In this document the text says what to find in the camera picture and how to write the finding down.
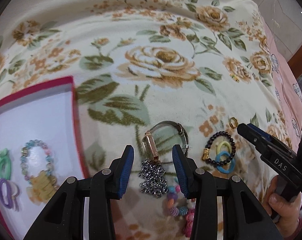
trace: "green hair tie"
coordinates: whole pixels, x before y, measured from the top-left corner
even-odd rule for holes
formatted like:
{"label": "green hair tie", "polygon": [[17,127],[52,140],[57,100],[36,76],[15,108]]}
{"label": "green hair tie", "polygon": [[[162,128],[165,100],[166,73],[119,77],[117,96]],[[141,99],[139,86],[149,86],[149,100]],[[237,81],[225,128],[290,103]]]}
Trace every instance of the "green hair tie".
{"label": "green hair tie", "polygon": [[11,179],[11,160],[8,153],[6,148],[0,151],[0,178],[6,180]]}

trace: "orange bead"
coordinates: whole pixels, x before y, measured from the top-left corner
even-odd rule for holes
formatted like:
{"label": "orange bead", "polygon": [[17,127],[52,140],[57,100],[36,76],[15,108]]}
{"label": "orange bead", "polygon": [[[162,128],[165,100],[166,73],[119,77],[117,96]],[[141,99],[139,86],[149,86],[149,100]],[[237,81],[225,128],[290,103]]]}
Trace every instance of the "orange bead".
{"label": "orange bead", "polygon": [[171,199],[169,199],[169,201],[168,201],[168,205],[167,205],[167,206],[168,206],[168,209],[172,208],[173,205],[174,205],[174,199],[171,198]]}

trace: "tiled floor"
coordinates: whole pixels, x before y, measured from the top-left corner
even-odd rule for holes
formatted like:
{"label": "tiled floor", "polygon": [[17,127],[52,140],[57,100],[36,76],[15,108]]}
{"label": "tiled floor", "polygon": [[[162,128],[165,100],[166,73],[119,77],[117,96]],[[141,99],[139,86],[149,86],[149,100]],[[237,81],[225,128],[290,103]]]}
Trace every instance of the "tiled floor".
{"label": "tiled floor", "polygon": [[278,51],[290,58],[302,45],[302,9],[296,0],[253,0],[270,30]]}

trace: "small yellow object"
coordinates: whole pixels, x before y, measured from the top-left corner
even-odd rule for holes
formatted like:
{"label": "small yellow object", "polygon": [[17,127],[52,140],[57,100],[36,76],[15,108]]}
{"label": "small yellow object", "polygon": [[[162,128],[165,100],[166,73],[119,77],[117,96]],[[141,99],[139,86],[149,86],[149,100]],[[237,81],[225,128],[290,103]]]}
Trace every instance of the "small yellow object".
{"label": "small yellow object", "polygon": [[238,127],[238,120],[235,118],[235,117],[231,117],[230,119],[229,119],[229,125],[230,125],[230,127],[232,128],[232,129],[235,129],[235,128],[237,128]]}
{"label": "small yellow object", "polygon": [[203,160],[203,161],[209,159],[209,153],[210,153],[210,149],[205,148],[205,149],[203,150],[203,156],[202,156],[202,160]]}
{"label": "small yellow object", "polygon": [[228,147],[228,150],[229,150],[229,153],[232,152],[232,147],[231,147],[231,144],[227,141],[223,141],[221,143],[219,143],[219,145],[217,146],[217,150],[216,150],[216,154],[218,155],[220,152],[221,152],[221,147],[225,145]]}
{"label": "small yellow object", "polygon": [[234,75],[234,74],[230,74],[230,76],[231,76],[231,78],[234,80],[234,81],[236,81],[236,82],[240,82],[240,79],[236,76],[236,75]]}
{"label": "small yellow object", "polygon": [[54,176],[47,176],[45,171],[41,171],[37,177],[31,176],[30,181],[32,187],[27,187],[27,194],[29,199],[36,205],[41,202],[47,203],[55,194],[56,178]]}

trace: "metal screw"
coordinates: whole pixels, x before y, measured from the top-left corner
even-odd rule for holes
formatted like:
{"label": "metal screw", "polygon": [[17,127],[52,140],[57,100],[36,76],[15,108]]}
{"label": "metal screw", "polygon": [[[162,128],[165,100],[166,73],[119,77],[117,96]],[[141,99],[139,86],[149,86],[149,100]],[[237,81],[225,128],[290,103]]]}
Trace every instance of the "metal screw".
{"label": "metal screw", "polygon": [[109,175],[110,173],[111,173],[110,169],[104,169],[104,170],[102,170],[102,174],[103,175]]}
{"label": "metal screw", "polygon": [[68,178],[66,179],[66,182],[69,183],[69,184],[74,183],[74,182],[75,182],[75,177],[68,177]]}
{"label": "metal screw", "polygon": [[240,177],[238,177],[237,175],[232,176],[232,180],[233,180],[234,182],[240,182],[240,181],[241,181]]}
{"label": "metal screw", "polygon": [[202,169],[202,168],[197,168],[197,169],[195,169],[195,172],[196,172],[197,174],[204,174],[204,173],[205,173],[204,169]]}

